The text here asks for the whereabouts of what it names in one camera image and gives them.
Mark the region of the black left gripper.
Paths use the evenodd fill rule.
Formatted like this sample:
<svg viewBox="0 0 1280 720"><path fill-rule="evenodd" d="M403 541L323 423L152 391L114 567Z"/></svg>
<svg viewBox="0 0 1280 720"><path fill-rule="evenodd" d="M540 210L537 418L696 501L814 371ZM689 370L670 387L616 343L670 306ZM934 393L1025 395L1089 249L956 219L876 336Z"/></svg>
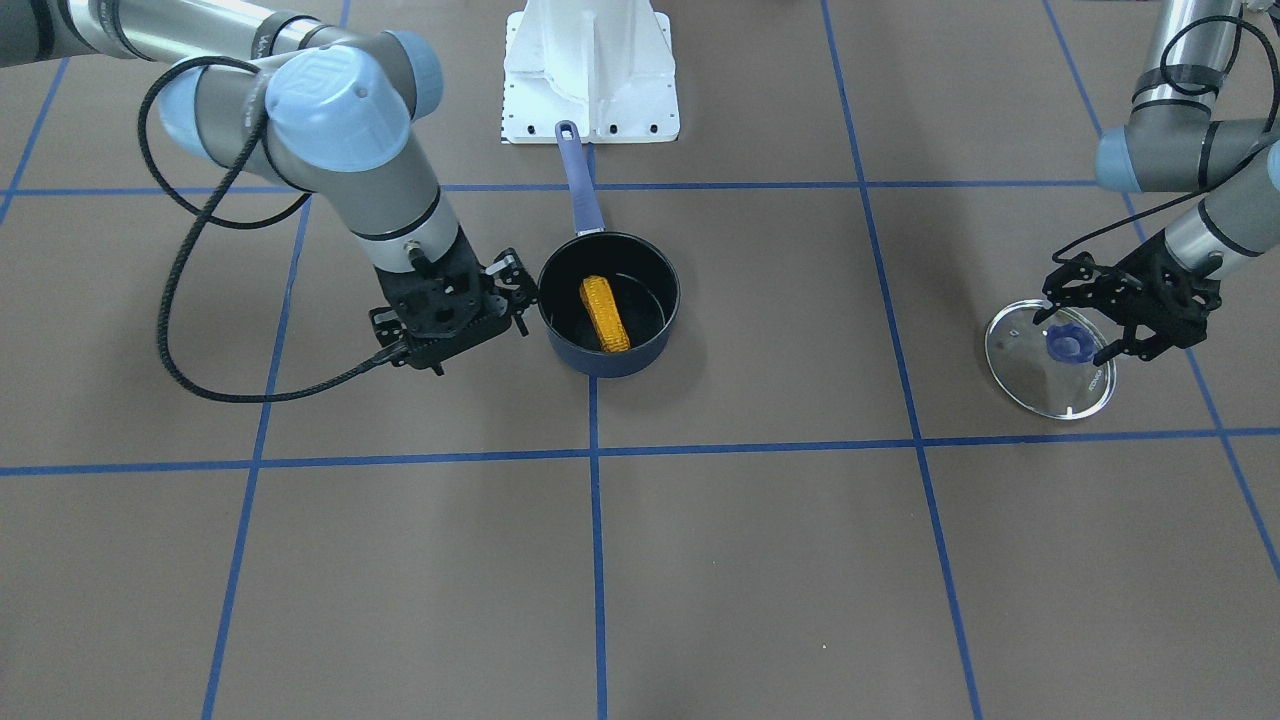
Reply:
<svg viewBox="0 0 1280 720"><path fill-rule="evenodd" d="M1222 304L1221 282L1210 278L1222 263L1212 259L1204 270L1188 270L1161 234L1114 266L1100 265L1089 252L1055 261L1059 268L1043 283L1046 299L1036 301L1036 325L1065 307L1110 319L1121 334L1094 351L1094 366L1128 351L1193 347L1207 340L1210 314Z"/></svg>

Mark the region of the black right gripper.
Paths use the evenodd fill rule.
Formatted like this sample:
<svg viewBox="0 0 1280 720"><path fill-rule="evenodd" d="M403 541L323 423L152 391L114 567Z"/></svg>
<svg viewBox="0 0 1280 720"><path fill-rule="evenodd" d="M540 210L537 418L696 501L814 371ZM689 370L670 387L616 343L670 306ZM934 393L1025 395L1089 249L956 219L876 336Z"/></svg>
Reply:
<svg viewBox="0 0 1280 720"><path fill-rule="evenodd" d="M440 328L448 340L486 341L515 328L529 336L524 314L539 300L532 274L513 249L506 249L489 264L477 260L463 231L458 231L443 256L445 310Z"/></svg>

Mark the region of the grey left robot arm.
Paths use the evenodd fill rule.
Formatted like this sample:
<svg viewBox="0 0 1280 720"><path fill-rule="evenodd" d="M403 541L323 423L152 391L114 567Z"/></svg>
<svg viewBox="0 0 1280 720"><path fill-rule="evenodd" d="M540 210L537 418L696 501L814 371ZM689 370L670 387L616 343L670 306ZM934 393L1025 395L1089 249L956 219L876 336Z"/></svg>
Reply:
<svg viewBox="0 0 1280 720"><path fill-rule="evenodd" d="M1277 104L1260 119L1213 117L1245 36L1276 69L1277 50L1245 18L1243 1L1166 1L1130 115L1100 140L1101 186L1166 192L1188 209L1114 264L1096 261L1080 241L1053 254L1042 288L1048 305L1033 320L1073 307L1114 322L1121 336L1091 352L1097 366L1202 342L1222 281L1277 247Z"/></svg>

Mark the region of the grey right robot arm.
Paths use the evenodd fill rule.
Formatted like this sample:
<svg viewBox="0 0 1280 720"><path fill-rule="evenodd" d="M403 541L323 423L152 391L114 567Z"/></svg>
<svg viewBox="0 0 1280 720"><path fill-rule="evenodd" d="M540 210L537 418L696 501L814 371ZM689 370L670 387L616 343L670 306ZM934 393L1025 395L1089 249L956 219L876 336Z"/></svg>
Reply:
<svg viewBox="0 0 1280 720"><path fill-rule="evenodd" d="M512 251L476 259L416 120L443 96L434 49L246 1L5 1L3 65L102 55L166 63L155 94L187 152L325 199L408 337L483 342L524 325L536 288Z"/></svg>

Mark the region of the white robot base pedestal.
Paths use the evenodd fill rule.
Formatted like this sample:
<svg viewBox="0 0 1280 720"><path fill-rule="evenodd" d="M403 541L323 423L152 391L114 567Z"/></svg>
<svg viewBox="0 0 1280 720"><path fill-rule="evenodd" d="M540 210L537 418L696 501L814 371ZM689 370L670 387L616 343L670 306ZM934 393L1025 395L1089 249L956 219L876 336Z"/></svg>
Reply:
<svg viewBox="0 0 1280 720"><path fill-rule="evenodd" d="M503 143L554 143L562 120L589 143L680 137L672 22L652 3L527 1L504 41Z"/></svg>

